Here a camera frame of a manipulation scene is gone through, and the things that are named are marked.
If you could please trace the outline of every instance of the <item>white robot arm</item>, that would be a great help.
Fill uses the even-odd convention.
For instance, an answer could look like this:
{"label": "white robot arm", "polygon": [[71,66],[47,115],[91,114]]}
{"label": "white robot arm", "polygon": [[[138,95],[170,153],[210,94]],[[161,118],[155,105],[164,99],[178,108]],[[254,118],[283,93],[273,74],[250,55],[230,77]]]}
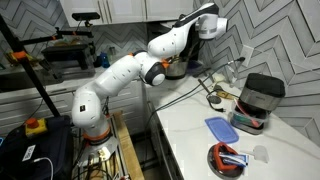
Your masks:
{"label": "white robot arm", "polygon": [[179,54],[187,43],[190,27],[199,23],[200,39],[209,40],[226,31],[227,20],[218,18],[218,7],[207,3],[177,21],[172,30],[148,44],[148,52],[137,52],[119,59],[95,80],[80,87],[72,108],[75,126],[83,128],[84,138],[99,143],[110,132],[106,117],[101,112],[101,99],[116,96],[138,75],[150,85],[164,80],[162,58]]}

